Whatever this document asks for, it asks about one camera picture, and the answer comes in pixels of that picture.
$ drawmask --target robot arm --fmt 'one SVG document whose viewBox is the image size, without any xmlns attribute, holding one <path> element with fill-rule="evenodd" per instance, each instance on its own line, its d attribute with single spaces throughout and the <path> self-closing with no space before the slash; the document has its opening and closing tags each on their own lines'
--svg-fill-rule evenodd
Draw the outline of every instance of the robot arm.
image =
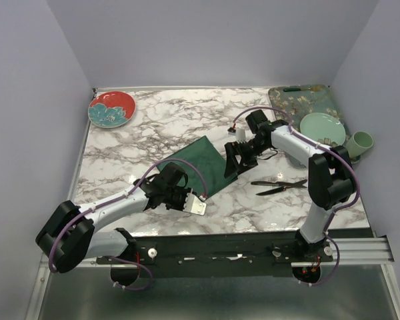
<svg viewBox="0 0 400 320">
<path fill-rule="evenodd" d="M 292 135 L 285 121 L 270 122 L 262 110 L 249 114 L 246 121 L 255 136 L 249 141 L 244 141 L 243 138 L 240 139 L 245 136 L 243 132 L 238 132 L 240 129 L 229 129 L 230 134 L 235 134 L 239 140 L 225 145 L 225 176 L 240 174 L 255 167 L 256 156 L 269 148 L 283 150 L 304 164 L 308 168 L 308 191 L 313 203 L 297 236 L 302 254 L 316 250 L 325 240 L 324 231 L 333 218 L 334 206 L 346 202 L 355 192 L 353 177 L 342 163 L 330 154 Z M 338 146 L 330 150 L 351 164 L 344 147 Z M 238 161 L 236 156 L 240 156 L 241 160 Z"/>
<path fill-rule="evenodd" d="M 81 212 L 89 213 L 80 218 L 58 242 L 53 264 L 60 273 L 68 272 L 82 260 L 91 257 L 120 256 L 134 240 L 124 229 L 100 232 L 106 225 L 132 213 L 154 209 L 164 203 L 167 209 L 175 209 L 197 215 L 204 215 L 206 204 L 196 196 L 192 189 L 177 184 L 187 174 L 170 162 L 162 172 L 146 178 L 140 187 L 129 195 L 128 188 L 108 198 L 92 203 L 75 205 L 65 201 L 58 206 L 48 222 L 36 237 L 36 243 L 49 256 L 58 234 L 66 224 Z"/>
</svg>

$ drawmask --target green cup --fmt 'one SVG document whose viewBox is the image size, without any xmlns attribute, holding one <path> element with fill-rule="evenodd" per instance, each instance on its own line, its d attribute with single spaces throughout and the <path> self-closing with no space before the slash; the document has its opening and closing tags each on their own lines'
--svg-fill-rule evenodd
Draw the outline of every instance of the green cup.
<svg viewBox="0 0 400 320">
<path fill-rule="evenodd" d="M 347 141 L 345 148 L 350 158 L 356 158 L 373 146 L 373 138 L 370 134 L 358 131 Z"/>
</svg>

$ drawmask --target light purple wall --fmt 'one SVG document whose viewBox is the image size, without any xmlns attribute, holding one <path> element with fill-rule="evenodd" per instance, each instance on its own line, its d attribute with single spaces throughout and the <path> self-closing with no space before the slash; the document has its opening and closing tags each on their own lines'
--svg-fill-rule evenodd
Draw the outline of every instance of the light purple wall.
<svg viewBox="0 0 400 320">
<path fill-rule="evenodd" d="M 45 1 L 0 1 L 0 320 L 24 319 L 37 232 L 66 198 L 92 97 Z"/>
<path fill-rule="evenodd" d="M 377 0 L 47 0 L 94 87 L 330 83 Z"/>
<path fill-rule="evenodd" d="M 400 286 L 400 0 L 380 0 L 333 90 L 351 130 L 375 140 L 356 172 L 372 227 L 388 235 Z"/>
</svg>

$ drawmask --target cable tie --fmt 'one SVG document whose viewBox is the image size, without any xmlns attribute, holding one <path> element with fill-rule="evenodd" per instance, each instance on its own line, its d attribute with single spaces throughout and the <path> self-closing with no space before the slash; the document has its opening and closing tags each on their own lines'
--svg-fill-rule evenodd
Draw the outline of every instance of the cable tie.
<svg viewBox="0 0 400 320">
<path fill-rule="evenodd" d="M 92 210 L 92 212 L 96 211 L 96 203 L 95 202 L 92 204 L 92 206 L 90 206 L 90 210 Z"/>
</svg>

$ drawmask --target light green plate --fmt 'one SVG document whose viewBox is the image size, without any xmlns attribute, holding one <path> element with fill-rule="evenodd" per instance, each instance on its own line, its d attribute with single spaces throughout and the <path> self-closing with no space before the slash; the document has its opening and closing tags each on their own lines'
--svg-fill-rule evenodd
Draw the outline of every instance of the light green plate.
<svg viewBox="0 0 400 320">
<path fill-rule="evenodd" d="M 342 145 L 345 141 L 343 124 L 326 113 L 317 112 L 306 115 L 299 128 L 303 135 L 326 145 Z"/>
</svg>

